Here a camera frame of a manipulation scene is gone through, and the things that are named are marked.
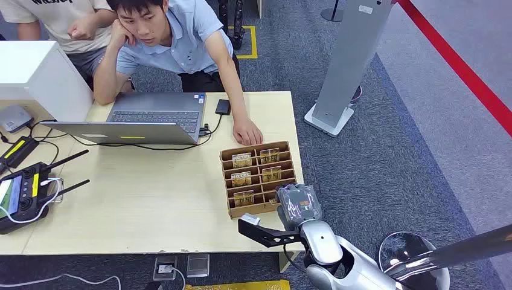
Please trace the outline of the person's right hand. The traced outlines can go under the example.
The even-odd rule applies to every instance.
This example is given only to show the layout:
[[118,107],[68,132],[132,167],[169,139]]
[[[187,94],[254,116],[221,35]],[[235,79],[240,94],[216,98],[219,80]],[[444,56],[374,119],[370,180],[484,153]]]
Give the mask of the person's right hand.
[[119,51],[125,44],[135,45],[136,38],[124,28],[118,19],[116,19],[112,23],[111,38],[107,48],[109,50]]

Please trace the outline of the person's left hand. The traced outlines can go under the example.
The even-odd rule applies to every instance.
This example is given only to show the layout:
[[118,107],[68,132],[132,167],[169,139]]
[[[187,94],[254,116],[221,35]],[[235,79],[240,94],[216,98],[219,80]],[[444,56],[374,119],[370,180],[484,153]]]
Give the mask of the person's left hand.
[[234,120],[232,134],[235,140],[244,146],[257,145],[263,142],[263,134],[248,118]]
[[98,29],[98,20],[95,14],[74,21],[68,28],[68,35],[74,40],[93,40]]

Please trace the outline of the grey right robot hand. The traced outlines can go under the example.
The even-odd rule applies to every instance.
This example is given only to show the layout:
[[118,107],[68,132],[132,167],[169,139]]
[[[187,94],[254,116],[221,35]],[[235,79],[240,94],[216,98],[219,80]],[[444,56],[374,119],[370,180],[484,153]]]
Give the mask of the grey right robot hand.
[[277,212],[284,228],[293,231],[305,221],[321,220],[322,207],[312,185],[291,183],[276,188]]

